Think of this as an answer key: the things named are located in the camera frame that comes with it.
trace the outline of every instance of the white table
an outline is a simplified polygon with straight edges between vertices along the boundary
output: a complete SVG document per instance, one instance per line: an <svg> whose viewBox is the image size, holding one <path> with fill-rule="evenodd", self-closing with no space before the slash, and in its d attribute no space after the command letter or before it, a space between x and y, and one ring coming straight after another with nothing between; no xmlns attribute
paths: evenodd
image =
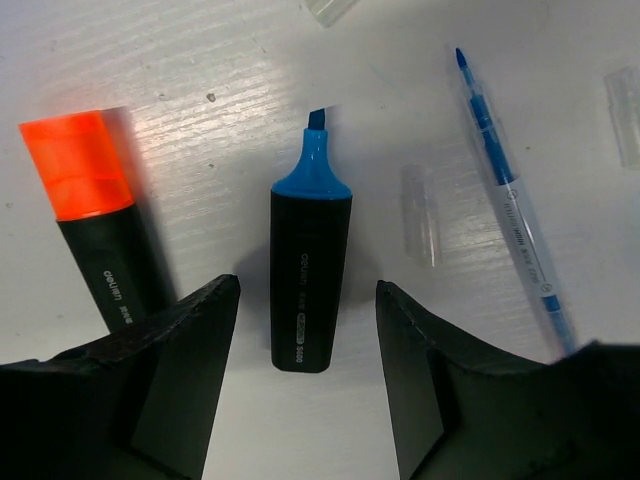
<svg viewBox="0 0 640 480"><path fill-rule="evenodd" d="M107 333L16 125L126 106L180 294L226 272L243 288L205 478L393 480L377 279L499 347L552 358L460 144L452 47L493 93L580 341L640 340L640 174L621 168L602 80L640 64L640 3L361 0L328 30L300 3L2 3L0 362ZM270 363L268 192L326 105L353 222L333 365L301 376ZM419 162L438 185L435 270L402 249L399 171Z"/></svg>

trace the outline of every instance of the brand logo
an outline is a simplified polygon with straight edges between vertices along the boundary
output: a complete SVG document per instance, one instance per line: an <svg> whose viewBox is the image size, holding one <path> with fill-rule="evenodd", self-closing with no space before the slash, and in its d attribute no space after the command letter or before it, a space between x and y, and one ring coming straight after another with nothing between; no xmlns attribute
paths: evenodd
<svg viewBox="0 0 640 480"><path fill-rule="evenodd" d="M518 222L518 218L516 217L516 212L513 211L513 207L508 203L504 205L504 208L507 214L507 219L509 220L509 225L511 226L511 230L513 231L513 236L515 237L518 246L526 246L524 235L522 234L522 230L520 229L520 223Z"/></svg>
<svg viewBox="0 0 640 480"><path fill-rule="evenodd" d="M120 292L120 288L118 287L118 282L116 282L115 278L113 278L113 273L109 270L105 270L102 272L105 280L107 281L107 285L109 286L109 290L111 290L111 295L116 301L122 300L122 293Z"/></svg>
<svg viewBox="0 0 640 480"><path fill-rule="evenodd" d="M309 275L309 255L303 253L300 256L300 285L307 284L307 278Z"/></svg>

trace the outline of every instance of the white label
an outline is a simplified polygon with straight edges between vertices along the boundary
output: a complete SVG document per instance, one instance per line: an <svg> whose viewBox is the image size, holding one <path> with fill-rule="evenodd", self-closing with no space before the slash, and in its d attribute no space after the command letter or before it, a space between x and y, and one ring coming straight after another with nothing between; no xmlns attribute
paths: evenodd
<svg viewBox="0 0 640 480"><path fill-rule="evenodd" d="M521 271L524 287L537 297L558 294L549 251L542 241L533 207L520 179L495 187L500 208L496 212L505 225L514 262Z"/></svg>
<svg viewBox="0 0 640 480"><path fill-rule="evenodd" d="M304 345L304 330L307 323L307 316L304 313L299 313L296 319L296 343L298 345Z"/></svg>

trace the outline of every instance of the highlighter tip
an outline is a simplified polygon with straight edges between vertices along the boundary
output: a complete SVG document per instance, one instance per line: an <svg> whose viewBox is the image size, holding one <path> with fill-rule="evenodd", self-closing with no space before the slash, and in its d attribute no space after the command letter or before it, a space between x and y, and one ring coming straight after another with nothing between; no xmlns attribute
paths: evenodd
<svg viewBox="0 0 640 480"><path fill-rule="evenodd" d="M309 130L324 130L324 108L309 114Z"/></svg>

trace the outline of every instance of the black highlighter barrel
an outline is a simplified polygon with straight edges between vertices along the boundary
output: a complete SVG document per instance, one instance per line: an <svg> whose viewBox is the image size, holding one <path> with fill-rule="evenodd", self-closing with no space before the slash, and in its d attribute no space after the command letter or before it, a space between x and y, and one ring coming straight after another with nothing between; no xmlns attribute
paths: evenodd
<svg viewBox="0 0 640 480"><path fill-rule="evenodd" d="M110 332L171 304L171 288L135 204L58 225Z"/></svg>
<svg viewBox="0 0 640 480"><path fill-rule="evenodd" d="M331 363L351 201L271 192L271 356L280 370Z"/></svg>

